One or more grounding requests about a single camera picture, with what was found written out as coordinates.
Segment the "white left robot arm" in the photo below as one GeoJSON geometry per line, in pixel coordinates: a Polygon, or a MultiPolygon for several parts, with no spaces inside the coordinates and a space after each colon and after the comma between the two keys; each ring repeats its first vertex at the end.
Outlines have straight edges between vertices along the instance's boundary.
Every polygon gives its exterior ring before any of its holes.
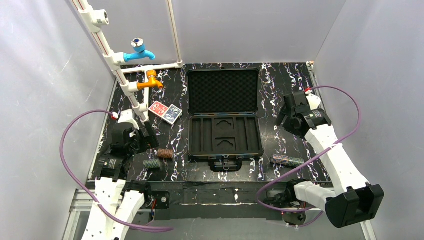
{"type": "Polygon", "coordinates": [[[138,211],[156,202],[149,183],[128,181],[134,156],[159,145],[150,122],[146,122],[144,128],[147,134],[129,122],[113,127],[109,145],[94,168],[96,200],[82,239],[123,240],[138,211]]]}

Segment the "blue yellow poker chip stack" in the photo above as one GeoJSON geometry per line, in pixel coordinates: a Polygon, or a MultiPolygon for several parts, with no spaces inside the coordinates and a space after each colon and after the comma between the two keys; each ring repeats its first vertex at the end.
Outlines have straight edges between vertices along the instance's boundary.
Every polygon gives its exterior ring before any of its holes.
{"type": "Polygon", "coordinates": [[[299,167],[301,165],[303,165],[305,163],[305,161],[302,158],[297,158],[297,157],[288,157],[288,159],[285,161],[285,165],[289,166],[289,167],[299,167]]]}

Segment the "brown poker chip stack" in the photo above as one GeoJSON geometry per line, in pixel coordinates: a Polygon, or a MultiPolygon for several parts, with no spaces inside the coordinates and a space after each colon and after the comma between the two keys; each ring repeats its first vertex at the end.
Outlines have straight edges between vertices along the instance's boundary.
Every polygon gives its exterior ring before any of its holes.
{"type": "Polygon", "coordinates": [[[175,153],[172,149],[159,148],[156,155],[158,158],[172,160],[175,156],[175,153]]]}

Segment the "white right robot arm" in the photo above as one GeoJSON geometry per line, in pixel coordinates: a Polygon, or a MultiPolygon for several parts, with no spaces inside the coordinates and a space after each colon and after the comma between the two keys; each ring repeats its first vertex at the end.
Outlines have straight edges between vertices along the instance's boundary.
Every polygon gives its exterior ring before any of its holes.
{"type": "Polygon", "coordinates": [[[306,202],[326,213],[336,228],[343,228],[375,218],[385,193],[378,184],[369,181],[355,167],[341,143],[332,121],[319,108],[321,100],[312,93],[295,92],[283,97],[277,125],[305,139],[329,173],[333,190],[304,179],[291,180],[285,191],[286,199],[306,202]]]}

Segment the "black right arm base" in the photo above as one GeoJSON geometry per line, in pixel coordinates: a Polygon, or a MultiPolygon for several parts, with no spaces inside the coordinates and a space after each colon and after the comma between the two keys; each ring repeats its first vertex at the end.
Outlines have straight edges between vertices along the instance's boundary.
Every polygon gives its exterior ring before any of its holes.
{"type": "Polygon", "coordinates": [[[284,190],[268,190],[266,192],[266,198],[263,202],[267,205],[276,208],[295,209],[296,212],[282,212],[282,219],[290,226],[301,226],[306,223],[306,212],[301,209],[305,209],[308,204],[304,201],[300,201],[295,196],[294,186],[300,183],[306,182],[305,179],[291,180],[286,184],[284,190]]]}

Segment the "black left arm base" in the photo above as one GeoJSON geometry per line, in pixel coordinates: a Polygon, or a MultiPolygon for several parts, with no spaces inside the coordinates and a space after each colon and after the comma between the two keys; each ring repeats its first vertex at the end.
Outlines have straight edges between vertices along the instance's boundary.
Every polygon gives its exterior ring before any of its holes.
{"type": "Polygon", "coordinates": [[[125,192],[137,191],[144,194],[144,204],[141,212],[150,213],[150,220],[155,218],[156,210],[167,210],[170,207],[171,195],[168,191],[155,191],[146,181],[130,181],[124,188],[125,192]]]}

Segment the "green poker chip stack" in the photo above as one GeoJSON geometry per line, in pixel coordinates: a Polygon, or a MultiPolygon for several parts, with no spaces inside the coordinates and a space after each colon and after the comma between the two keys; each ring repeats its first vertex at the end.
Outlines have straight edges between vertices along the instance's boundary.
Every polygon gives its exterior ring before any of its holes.
{"type": "Polygon", "coordinates": [[[147,159],[143,161],[143,166],[148,170],[160,169],[161,161],[159,159],[147,159]]]}

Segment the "blue orange poker chip stack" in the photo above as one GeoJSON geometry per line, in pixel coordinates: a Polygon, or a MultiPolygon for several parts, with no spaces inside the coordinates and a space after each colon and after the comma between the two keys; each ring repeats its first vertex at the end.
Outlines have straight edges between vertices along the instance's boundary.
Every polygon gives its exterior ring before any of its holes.
{"type": "Polygon", "coordinates": [[[273,154],[270,158],[270,162],[273,164],[286,165],[288,163],[289,157],[281,154],[273,154]]]}

